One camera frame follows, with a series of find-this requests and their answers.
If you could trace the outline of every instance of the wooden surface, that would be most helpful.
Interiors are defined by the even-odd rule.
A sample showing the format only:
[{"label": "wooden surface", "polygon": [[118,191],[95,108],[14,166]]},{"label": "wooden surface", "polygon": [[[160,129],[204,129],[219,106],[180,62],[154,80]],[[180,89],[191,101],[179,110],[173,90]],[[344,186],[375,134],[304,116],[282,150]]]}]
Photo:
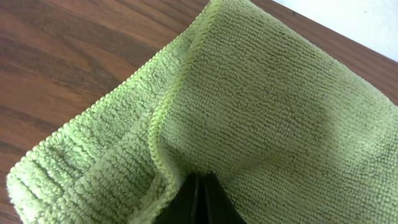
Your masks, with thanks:
[{"label": "wooden surface", "polygon": [[[271,0],[253,1],[398,103],[398,63]],[[0,223],[20,223],[9,169],[183,32],[206,2],[0,1]]]}]

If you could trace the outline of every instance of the folded towel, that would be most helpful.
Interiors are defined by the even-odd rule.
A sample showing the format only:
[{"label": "folded towel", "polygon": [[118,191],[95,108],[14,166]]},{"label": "folded towel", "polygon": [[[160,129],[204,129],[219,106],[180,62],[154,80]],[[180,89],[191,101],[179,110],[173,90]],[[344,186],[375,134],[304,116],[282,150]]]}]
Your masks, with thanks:
[{"label": "folded towel", "polygon": [[29,151],[25,223],[151,223],[191,172],[247,223],[398,223],[398,111],[247,0],[213,0],[131,78]]}]

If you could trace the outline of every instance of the ribbed fabric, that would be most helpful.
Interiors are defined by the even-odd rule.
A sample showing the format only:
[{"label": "ribbed fabric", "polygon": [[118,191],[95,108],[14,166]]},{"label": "ribbed fabric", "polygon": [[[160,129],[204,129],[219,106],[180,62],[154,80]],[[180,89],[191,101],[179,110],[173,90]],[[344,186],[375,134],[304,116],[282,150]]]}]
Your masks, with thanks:
[{"label": "ribbed fabric", "polygon": [[398,223],[397,117],[251,2],[214,0],[7,188],[25,223],[151,223],[213,171],[247,223]]}]

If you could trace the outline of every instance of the wooden table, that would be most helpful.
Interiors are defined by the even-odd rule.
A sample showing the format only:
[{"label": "wooden table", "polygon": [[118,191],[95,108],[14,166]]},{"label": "wooden table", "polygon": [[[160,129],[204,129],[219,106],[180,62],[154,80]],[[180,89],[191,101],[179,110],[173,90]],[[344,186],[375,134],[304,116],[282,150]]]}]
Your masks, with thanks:
[{"label": "wooden table", "polygon": [[[20,223],[9,169],[183,32],[207,1],[0,1],[0,223]],[[271,0],[253,1],[398,103],[398,63]]]}]

